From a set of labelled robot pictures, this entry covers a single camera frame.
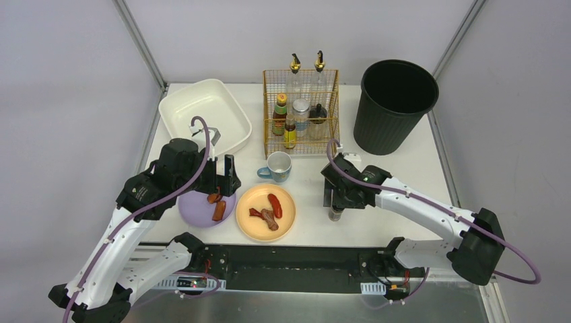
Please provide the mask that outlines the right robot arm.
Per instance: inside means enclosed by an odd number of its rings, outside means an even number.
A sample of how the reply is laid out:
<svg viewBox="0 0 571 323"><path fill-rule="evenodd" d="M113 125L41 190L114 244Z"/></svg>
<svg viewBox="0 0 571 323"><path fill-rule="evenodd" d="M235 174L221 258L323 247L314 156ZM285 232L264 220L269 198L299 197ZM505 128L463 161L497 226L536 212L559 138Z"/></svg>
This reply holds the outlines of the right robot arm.
<svg viewBox="0 0 571 323"><path fill-rule="evenodd" d="M505 247L495 213L460 209L434 200L402 183L377 166L360 171L343 155L322 170L325 204L332 212L378 207L415 222L438 236L437 240L393 238L389 254L404 268L451 269L475 285L487 285Z"/></svg>

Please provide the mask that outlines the oil bottle with brown liquid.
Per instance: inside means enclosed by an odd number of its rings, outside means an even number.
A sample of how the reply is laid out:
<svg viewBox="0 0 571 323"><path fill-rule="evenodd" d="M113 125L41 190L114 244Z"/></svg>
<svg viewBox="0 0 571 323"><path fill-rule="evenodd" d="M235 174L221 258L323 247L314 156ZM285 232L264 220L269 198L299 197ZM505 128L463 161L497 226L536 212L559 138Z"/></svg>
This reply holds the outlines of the oil bottle with brown liquid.
<svg viewBox="0 0 571 323"><path fill-rule="evenodd" d="M320 104L321 106L325 105L327 101L327 94L328 94L328 83L327 83L327 75L324 72L325 70L325 60L323 56L323 51L319 50L316 55L316 60L314 62L314 71L311 77L310 83L310 92L313 102L317 106Z"/></svg>

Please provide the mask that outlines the yellow plate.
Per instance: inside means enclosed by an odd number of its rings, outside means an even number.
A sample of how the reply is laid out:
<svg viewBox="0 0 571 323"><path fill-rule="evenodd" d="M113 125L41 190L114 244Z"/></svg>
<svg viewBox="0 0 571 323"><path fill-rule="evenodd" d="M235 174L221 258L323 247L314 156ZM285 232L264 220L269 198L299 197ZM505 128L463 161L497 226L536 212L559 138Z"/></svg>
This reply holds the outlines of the yellow plate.
<svg viewBox="0 0 571 323"><path fill-rule="evenodd" d="M272 211L273 206L268 194L274 194L278 199L282 218L274 219L277 229L272 230L269 222L257 216L250 215L250 209L262 213L263 209ZM272 242L284 237L296 221L296 204L292 195L284 188L274 184L260 184L249 188L238 200L236 220L242 232L251 239L260 242Z"/></svg>

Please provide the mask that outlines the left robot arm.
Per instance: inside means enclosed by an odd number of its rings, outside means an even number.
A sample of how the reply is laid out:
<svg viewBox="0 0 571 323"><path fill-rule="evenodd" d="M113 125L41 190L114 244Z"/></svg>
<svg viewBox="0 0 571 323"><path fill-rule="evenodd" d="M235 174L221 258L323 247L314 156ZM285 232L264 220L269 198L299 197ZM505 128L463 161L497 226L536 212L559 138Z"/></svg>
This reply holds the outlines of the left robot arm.
<svg viewBox="0 0 571 323"><path fill-rule="evenodd" d="M55 285L49 299L65 310L63 321L120 322L136 300L167 276L205 264L205 244L190 233L171 239L163 252L133 271L125 270L141 239L191 191L232 196L240 187L234 156L224 156L224 174L217 174L217 158L189 139L165 144L159 158L129 178L116 200L106 231L79 273Z"/></svg>

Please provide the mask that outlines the clear oil bottle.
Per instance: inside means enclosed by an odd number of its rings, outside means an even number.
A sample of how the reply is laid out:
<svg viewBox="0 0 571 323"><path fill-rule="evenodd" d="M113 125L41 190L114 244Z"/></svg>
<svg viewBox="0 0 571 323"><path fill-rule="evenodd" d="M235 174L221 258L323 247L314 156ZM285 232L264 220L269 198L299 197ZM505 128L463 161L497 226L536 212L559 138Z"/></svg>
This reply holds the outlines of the clear oil bottle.
<svg viewBox="0 0 571 323"><path fill-rule="evenodd" d="M291 104L295 100L302 97L303 79L301 70L301 62L296 53L292 53L292 62L290 63L290 72L286 77L286 92L288 100Z"/></svg>

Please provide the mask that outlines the dark spice jar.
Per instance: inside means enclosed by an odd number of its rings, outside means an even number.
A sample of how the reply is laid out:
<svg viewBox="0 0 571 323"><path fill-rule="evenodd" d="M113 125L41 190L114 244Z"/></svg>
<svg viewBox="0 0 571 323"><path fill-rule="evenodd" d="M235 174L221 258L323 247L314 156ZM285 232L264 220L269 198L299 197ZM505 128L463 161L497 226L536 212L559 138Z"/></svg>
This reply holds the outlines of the dark spice jar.
<svg viewBox="0 0 571 323"><path fill-rule="evenodd" d="M336 222L341 219L344 209L335 206L329 207L328 217L331 221Z"/></svg>

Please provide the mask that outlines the silver lid shaker jar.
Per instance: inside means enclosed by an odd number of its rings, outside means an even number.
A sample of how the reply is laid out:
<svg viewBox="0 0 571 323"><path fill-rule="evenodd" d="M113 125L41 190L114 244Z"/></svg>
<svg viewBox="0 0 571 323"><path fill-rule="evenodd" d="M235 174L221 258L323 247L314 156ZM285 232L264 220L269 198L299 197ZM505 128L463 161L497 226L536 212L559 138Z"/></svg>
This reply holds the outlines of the silver lid shaker jar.
<svg viewBox="0 0 571 323"><path fill-rule="evenodd" d="M304 98L299 98L293 102L292 114L296 125L297 138L306 135L309 125L310 102Z"/></svg>

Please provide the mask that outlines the yellow cap sauce bottle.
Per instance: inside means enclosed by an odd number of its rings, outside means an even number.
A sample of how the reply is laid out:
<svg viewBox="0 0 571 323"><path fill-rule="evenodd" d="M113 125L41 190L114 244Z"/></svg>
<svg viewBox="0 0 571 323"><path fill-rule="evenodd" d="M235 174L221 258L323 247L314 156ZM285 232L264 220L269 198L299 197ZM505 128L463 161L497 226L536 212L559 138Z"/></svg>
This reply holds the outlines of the yellow cap sauce bottle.
<svg viewBox="0 0 571 323"><path fill-rule="evenodd" d="M285 119L288 113L288 97L285 93L279 93L273 106L272 115L272 133L276 136L282 136L284 133Z"/></svg>

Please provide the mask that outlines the purple plate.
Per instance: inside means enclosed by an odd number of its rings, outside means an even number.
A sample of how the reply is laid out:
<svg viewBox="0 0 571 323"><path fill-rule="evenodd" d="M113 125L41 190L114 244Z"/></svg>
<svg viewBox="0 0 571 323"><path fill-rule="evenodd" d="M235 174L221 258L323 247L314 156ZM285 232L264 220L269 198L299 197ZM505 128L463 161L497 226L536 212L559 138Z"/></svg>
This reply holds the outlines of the purple plate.
<svg viewBox="0 0 571 323"><path fill-rule="evenodd" d="M210 204L207 195L197 191L190 191L178 197L177 205L182 219L193 227L210 228L222 224L230 218L237 204L237 196L223 196L226 208L219 221L213 220L216 204Z"/></svg>

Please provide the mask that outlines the small yellow label bottle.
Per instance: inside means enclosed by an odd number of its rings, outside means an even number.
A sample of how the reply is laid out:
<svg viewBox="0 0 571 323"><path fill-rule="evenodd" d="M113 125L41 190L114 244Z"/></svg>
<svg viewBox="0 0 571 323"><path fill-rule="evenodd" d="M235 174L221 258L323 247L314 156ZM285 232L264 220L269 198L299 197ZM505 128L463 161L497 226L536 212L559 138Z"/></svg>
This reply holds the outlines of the small yellow label bottle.
<svg viewBox="0 0 571 323"><path fill-rule="evenodd" d="M286 149L293 149L296 146L296 121L292 114L288 114L285 119L284 132L283 132L283 146Z"/></svg>

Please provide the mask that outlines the black lid round jar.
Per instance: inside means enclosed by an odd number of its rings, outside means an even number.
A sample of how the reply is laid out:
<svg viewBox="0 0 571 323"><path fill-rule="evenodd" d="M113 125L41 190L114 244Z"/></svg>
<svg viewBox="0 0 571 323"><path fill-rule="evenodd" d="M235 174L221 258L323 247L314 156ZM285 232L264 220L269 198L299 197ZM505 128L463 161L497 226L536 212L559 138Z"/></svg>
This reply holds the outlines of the black lid round jar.
<svg viewBox="0 0 571 323"><path fill-rule="evenodd" d="M327 121L327 109L322 104L312 108L309 114L308 134L313 141L322 141L325 138Z"/></svg>

